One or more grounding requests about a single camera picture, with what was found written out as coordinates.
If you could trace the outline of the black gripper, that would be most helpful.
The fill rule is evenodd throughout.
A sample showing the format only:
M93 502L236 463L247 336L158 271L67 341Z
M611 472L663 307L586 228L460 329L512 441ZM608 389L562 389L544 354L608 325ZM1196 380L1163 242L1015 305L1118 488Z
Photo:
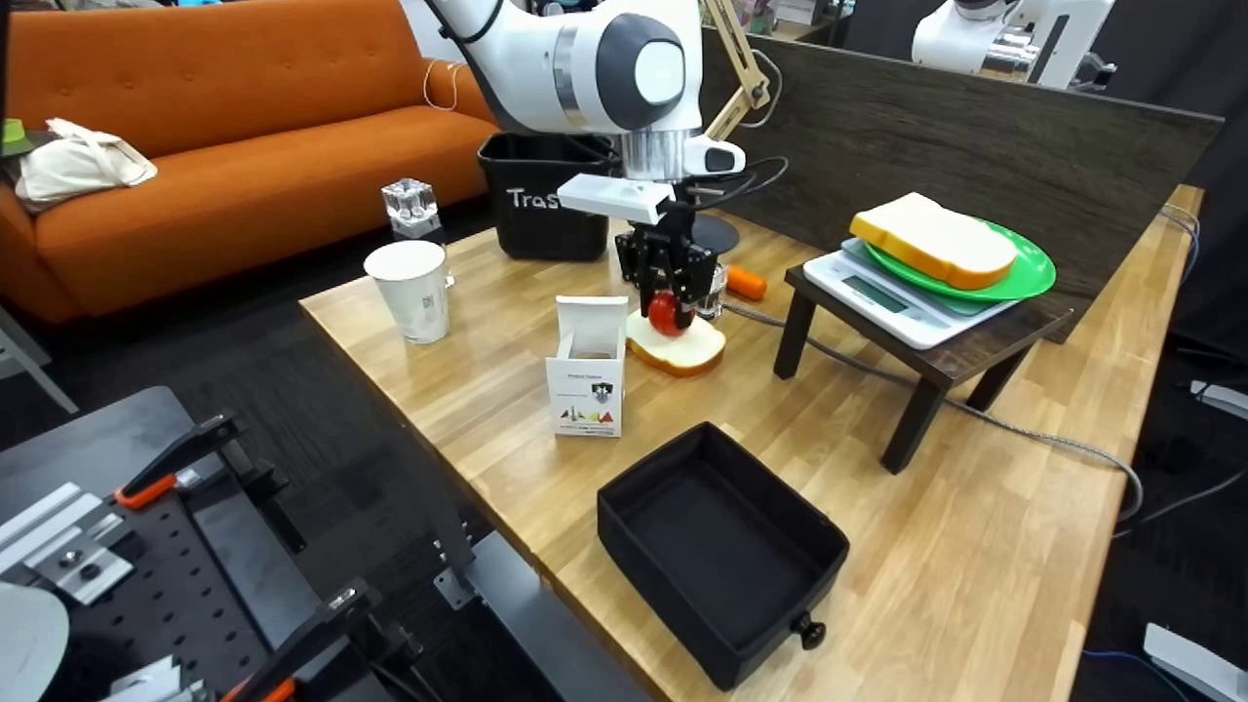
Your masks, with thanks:
M651 320L651 301L659 289L677 301L692 301L691 315L712 325L717 293L709 293L717 273L717 253L692 240L692 210L673 205L656 228L635 221L617 240L620 273L640 293L640 315Z

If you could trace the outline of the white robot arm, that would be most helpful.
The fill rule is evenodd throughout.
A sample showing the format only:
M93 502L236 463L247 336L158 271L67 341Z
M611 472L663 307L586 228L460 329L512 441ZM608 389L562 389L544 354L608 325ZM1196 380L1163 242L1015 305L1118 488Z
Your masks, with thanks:
M426 6L503 130L620 143L617 175L575 173L557 205L630 221L620 271L640 293L640 315L681 336L717 273L717 253L692 242L687 182L744 173L744 154L702 130L699 0L601 0L557 15L516 0Z

